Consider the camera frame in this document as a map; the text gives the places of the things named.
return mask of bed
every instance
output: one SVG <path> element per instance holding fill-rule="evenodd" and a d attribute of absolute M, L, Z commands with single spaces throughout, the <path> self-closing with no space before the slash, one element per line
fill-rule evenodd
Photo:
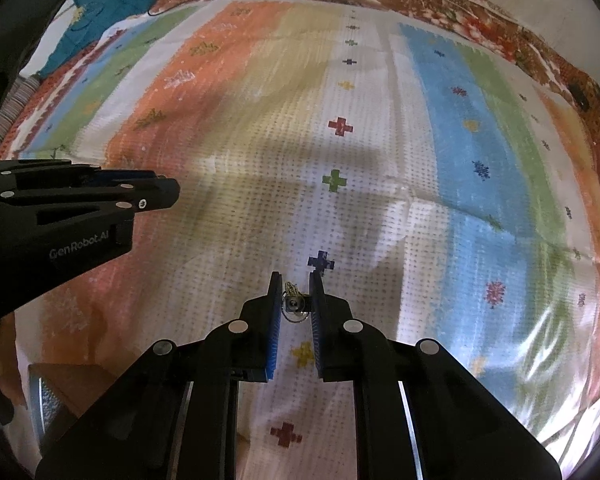
<path fill-rule="evenodd" d="M 600 89 L 485 0 L 158 0 L 43 81 L 13 157 L 182 188 L 16 312 L 30 362 L 119 375 L 322 255 L 329 294 L 438 339 L 565 475 L 600 435 Z M 241 392 L 245 479 L 355 476 L 352 389 L 310 341 L 283 324 L 275 380 Z"/>

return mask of finger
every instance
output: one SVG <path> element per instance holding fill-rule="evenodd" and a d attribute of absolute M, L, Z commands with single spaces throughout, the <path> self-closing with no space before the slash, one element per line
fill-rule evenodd
<path fill-rule="evenodd" d="M 0 390 L 15 405 L 25 404 L 16 355 L 16 319 L 13 312 L 0 320 Z"/>

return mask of red snowflake pattern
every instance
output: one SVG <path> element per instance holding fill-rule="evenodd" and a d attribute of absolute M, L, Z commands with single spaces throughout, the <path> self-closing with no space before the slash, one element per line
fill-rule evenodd
<path fill-rule="evenodd" d="M 491 308 L 504 301 L 504 291 L 506 288 L 502 282 L 487 283 L 487 295 L 484 299 L 491 305 Z"/>

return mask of silver screw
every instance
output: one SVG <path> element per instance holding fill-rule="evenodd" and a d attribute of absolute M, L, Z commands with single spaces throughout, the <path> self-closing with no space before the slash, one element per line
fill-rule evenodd
<path fill-rule="evenodd" d="M 422 350 L 425 354 L 435 355 L 440 351 L 440 345 L 433 341 L 433 339 L 425 339 L 422 343 L 420 343 L 420 350 Z"/>
<path fill-rule="evenodd" d="M 249 325 L 247 324 L 247 322 L 241 319 L 236 319 L 229 323 L 229 332 L 232 332 L 234 334 L 241 334 L 242 332 L 246 332 L 248 328 Z"/>
<path fill-rule="evenodd" d="M 171 350 L 173 350 L 171 341 L 162 340 L 154 345 L 154 354 L 156 355 L 167 355 Z"/>
<path fill-rule="evenodd" d="M 364 325 L 362 325 L 362 323 L 360 323 L 357 319 L 348 319 L 342 324 L 342 327 L 347 332 L 357 334 L 364 328 Z"/>

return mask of blue stripe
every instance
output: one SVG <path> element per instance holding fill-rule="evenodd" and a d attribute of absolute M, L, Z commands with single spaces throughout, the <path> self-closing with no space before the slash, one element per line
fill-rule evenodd
<path fill-rule="evenodd" d="M 33 139 L 29 147 L 20 154 L 19 158 L 36 158 L 38 150 L 42 150 L 46 145 L 46 140 L 55 130 L 56 126 L 61 123 L 62 118 L 71 111 L 75 100 L 87 88 L 88 85 L 104 70 L 109 63 L 111 56 L 119 50 L 125 48 L 129 42 L 138 34 L 144 31 L 154 20 L 147 20 L 133 28 L 126 30 L 120 37 L 116 38 L 93 62 L 90 62 L 80 79 L 73 84 L 71 89 L 58 103 L 58 106 L 46 118 L 45 122 L 40 126 L 39 133 Z"/>
<path fill-rule="evenodd" d="M 480 381 L 511 406 L 532 298 L 534 224 L 525 179 L 455 43 L 408 25 L 400 29 L 422 83 L 440 199 L 449 208 L 446 268 L 440 304 L 433 306 L 432 336 L 465 366 L 485 357 Z M 478 121 L 478 131 L 471 133 L 464 120 Z M 476 164 L 488 168 L 488 178 L 476 173 Z M 493 307 L 486 300 L 490 282 L 506 288 L 503 303 Z"/>

